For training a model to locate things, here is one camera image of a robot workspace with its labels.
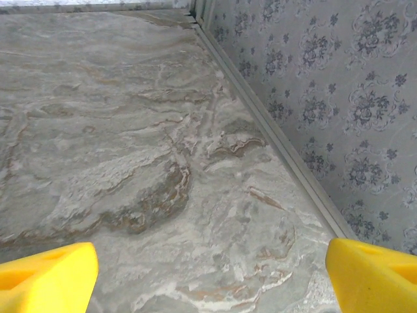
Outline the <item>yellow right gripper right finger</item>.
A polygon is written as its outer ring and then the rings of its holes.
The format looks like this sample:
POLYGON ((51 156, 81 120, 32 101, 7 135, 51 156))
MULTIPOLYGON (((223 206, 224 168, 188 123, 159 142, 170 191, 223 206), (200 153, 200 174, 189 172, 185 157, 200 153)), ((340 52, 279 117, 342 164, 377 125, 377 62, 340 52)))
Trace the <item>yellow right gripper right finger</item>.
POLYGON ((416 256, 335 238, 325 265, 342 313, 416 312, 416 256))

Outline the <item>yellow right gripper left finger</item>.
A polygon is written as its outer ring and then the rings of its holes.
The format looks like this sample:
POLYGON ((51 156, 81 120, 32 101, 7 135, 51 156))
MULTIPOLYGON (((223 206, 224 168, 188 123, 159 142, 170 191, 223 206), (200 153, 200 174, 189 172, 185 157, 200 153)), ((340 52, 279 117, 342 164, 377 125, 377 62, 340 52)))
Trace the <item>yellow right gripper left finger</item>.
POLYGON ((1 264, 1 312, 86 312, 98 277, 90 242, 1 264))

